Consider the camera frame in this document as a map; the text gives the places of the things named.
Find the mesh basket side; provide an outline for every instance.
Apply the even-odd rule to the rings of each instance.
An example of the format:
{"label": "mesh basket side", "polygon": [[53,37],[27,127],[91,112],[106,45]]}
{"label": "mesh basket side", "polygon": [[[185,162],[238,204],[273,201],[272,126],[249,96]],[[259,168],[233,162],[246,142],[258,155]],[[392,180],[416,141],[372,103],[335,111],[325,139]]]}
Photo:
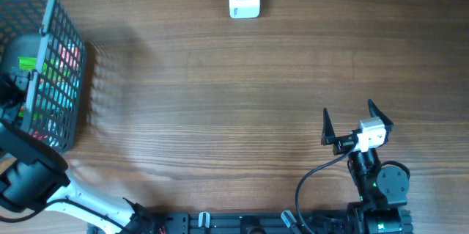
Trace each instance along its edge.
{"label": "mesh basket side", "polygon": [[48,0],[0,0],[0,61],[15,37],[38,33]]}
{"label": "mesh basket side", "polygon": [[85,58],[84,41],[57,1],[29,133],[59,152],[73,144]]}

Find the wooden tabletop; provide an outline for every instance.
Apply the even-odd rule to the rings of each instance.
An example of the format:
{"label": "wooden tabletop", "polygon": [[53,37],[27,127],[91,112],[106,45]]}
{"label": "wooden tabletop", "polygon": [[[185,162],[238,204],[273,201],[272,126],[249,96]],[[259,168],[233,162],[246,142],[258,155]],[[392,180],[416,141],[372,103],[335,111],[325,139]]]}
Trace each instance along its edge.
{"label": "wooden tabletop", "polygon": [[[108,194],[162,211],[294,209],[338,135],[395,123],[378,150],[411,172],[415,233],[469,228],[468,0],[62,0],[89,42],[75,147],[64,157]],[[345,161],[309,179],[304,210],[359,200]],[[56,212],[1,233],[84,233]]]}

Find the wooden table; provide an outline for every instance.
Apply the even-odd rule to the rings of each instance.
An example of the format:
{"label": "wooden table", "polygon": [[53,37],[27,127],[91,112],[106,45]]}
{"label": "wooden table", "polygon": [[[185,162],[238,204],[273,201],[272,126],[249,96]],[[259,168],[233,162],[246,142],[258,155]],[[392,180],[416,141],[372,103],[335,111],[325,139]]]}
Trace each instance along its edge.
{"label": "wooden table", "polygon": [[[163,211],[294,209],[295,187],[368,117],[395,122],[384,160],[412,171],[415,233],[469,228],[468,0],[62,0],[89,41],[76,146],[79,178]],[[358,200],[345,162],[308,180],[303,208]],[[42,213],[1,233],[84,233]]]}

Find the robotic arm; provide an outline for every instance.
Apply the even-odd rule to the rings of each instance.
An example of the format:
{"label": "robotic arm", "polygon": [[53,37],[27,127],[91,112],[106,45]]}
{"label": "robotic arm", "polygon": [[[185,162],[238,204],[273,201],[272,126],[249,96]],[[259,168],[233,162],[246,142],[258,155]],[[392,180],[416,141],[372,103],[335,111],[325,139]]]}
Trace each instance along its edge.
{"label": "robotic arm", "polygon": [[[305,175],[297,188],[297,215],[285,211],[281,216],[150,213],[139,204],[102,194],[81,182],[67,171],[67,162],[58,153],[0,120],[0,155],[9,153],[17,158],[0,175],[0,206],[17,213],[26,208],[34,211],[19,219],[0,217],[0,222],[22,222],[47,210],[90,223],[89,233],[93,234],[412,233],[410,212],[402,210],[407,204],[410,172],[395,161],[381,163],[376,151],[388,141],[394,124],[371,100],[369,111],[372,117],[361,120],[358,129],[336,137],[328,111],[324,110],[322,144],[333,145],[333,154],[341,157]],[[346,157],[361,201],[350,203],[347,211],[313,211],[303,217],[298,200],[303,182]]]}

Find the gray plastic basket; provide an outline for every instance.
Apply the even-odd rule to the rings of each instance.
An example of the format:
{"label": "gray plastic basket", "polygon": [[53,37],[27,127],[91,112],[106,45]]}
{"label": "gray plastic basket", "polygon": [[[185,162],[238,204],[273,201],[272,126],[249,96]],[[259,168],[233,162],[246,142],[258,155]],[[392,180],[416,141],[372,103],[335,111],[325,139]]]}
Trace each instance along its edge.
{"label": "gray plastic basket", "polygon": [[31,72],[14,123],[60,153],[69,150],[86,52],[59,0],[0,0],[0,59],[2,73]]}

